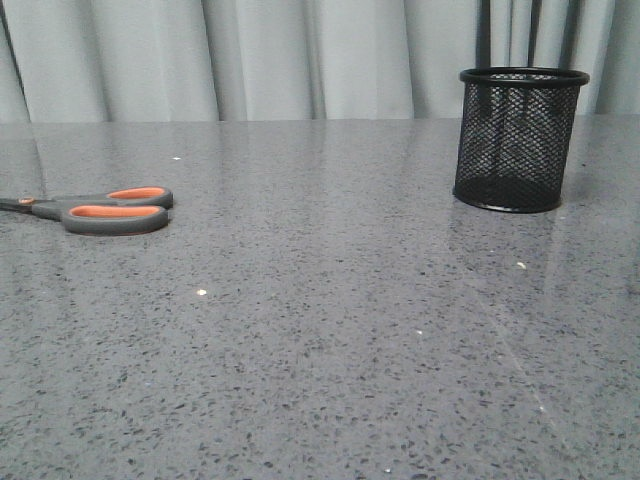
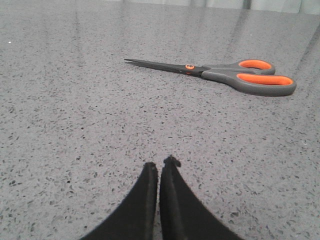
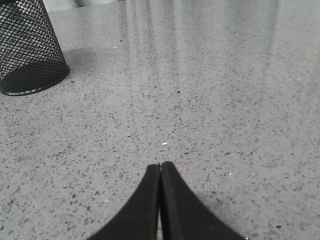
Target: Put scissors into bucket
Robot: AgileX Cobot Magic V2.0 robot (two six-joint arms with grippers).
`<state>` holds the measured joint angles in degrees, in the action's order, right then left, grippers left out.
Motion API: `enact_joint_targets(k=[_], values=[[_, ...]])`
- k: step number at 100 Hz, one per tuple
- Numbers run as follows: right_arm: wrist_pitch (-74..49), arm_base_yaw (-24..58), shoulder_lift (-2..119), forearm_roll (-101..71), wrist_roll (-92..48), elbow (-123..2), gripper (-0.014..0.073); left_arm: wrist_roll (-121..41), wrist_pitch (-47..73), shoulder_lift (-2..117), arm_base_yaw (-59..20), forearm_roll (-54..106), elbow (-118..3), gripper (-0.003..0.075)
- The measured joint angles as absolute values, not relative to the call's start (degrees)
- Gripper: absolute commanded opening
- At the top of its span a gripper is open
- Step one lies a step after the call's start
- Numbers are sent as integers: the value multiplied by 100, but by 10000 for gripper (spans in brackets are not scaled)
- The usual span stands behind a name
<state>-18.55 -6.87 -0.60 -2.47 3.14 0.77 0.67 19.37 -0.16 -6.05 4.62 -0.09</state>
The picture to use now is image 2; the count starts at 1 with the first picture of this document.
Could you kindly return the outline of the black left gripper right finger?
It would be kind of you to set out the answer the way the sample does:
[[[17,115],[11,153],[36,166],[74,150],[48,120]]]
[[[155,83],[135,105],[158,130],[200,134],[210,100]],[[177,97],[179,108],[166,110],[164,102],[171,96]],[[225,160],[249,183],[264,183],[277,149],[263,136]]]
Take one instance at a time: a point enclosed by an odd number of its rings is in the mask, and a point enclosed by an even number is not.
[[[169,156],[162,168],[159,207],[164,240],[239,240],[240,237],[217,220],[188,187]]]

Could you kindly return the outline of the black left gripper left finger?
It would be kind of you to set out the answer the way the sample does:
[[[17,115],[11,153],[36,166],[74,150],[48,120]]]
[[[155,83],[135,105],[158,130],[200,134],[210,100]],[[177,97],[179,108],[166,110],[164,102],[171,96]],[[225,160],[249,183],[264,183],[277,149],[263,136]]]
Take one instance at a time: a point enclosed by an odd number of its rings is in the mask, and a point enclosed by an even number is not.
[[[157,203],[158,170],[153,162],[142,172],[121,204],[83,240],[151,240]]]

